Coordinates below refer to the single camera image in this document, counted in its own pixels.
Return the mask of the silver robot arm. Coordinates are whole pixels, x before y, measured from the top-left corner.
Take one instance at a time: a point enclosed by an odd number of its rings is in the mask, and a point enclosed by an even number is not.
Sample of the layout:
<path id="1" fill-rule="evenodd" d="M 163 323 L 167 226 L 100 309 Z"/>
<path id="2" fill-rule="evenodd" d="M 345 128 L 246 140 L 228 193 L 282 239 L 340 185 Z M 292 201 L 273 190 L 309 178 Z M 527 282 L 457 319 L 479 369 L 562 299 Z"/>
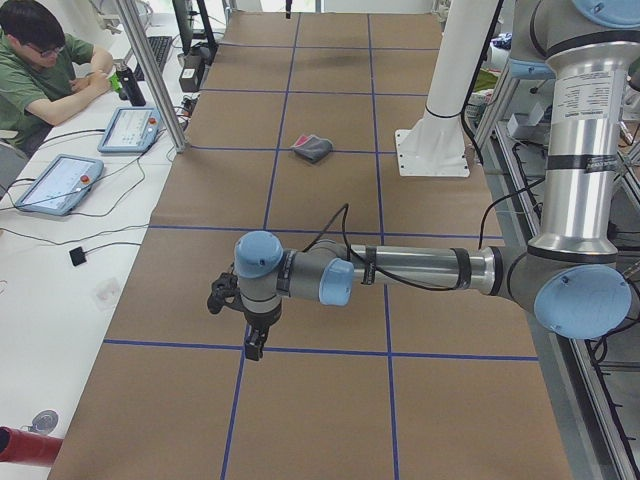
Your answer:
<path id="1" fill-rule="evenodd" d="M 285 298 L 343 306 L 355 283 L 472 289 L 518 305 L 549 332 L 600 340 L 639 313 L 607 229 L 627 72 L 639 55 L 635 1 L 520 1 L 511 62 L 553 75 L 541 224 L 525 244 L 464 248 L 356 245 L 317 236 L 301 250 L 267 231 L 234 250 L 235 306 L 247 359 L 261 359 Z"/>

